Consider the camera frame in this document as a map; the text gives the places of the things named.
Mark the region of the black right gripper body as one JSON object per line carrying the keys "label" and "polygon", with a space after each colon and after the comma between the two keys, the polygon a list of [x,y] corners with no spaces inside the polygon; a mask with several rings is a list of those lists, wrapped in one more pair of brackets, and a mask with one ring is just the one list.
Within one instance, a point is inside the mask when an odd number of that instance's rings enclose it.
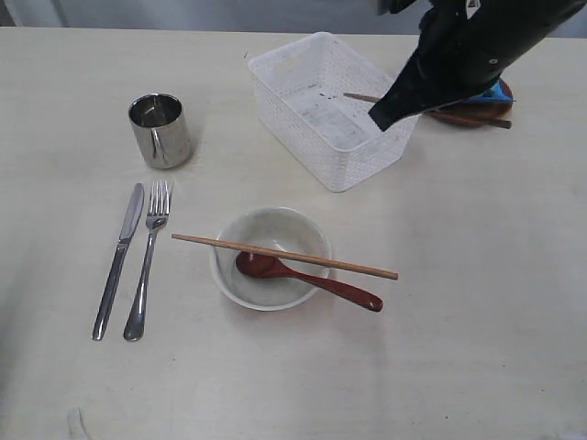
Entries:
{"label": "black right gripper body", "polygon": [[480,93],[582,10],[581,1],[432,1],[403,70],[408,99],[448,104]]}

